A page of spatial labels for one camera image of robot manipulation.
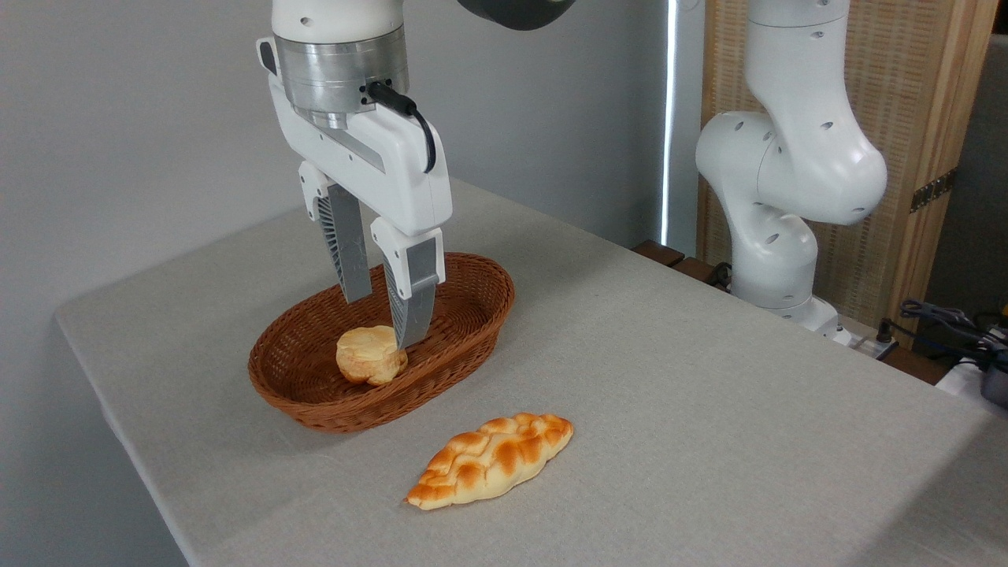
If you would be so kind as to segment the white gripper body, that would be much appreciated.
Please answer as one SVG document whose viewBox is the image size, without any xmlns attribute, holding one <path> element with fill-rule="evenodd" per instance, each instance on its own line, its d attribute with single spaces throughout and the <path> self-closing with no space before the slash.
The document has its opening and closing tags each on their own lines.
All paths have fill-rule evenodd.
<svg viewBox="0 0 1008 567">
<path fill-rule="evenodd" d="M 263 37 L 257 54 L 291 149 L 407 236 L 451 216 L 438 132 L 406 97 L 403 37 L 300 43 Z"/>
</svg>

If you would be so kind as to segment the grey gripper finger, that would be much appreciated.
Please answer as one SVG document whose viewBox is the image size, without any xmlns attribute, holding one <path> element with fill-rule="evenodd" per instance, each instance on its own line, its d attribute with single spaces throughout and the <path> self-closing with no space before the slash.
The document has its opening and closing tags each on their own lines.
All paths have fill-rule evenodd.
<svg viewBox="0 0 1008 567">
<path fill-rule="evenodd" d="M 352 304 L 373 293 L 358 199 L 308 161 L 298 169 L 309 218 L 323 230 L 343 297 Z"/>
<path fill-rule="evenodd" d="M 431 325 L 436 286 L 446 280 L 439 228 L 407 236 L 384 218 L 371 223 L 383 254 L 384 273 L 398 348 L 424 340 Z"/>
</svg>

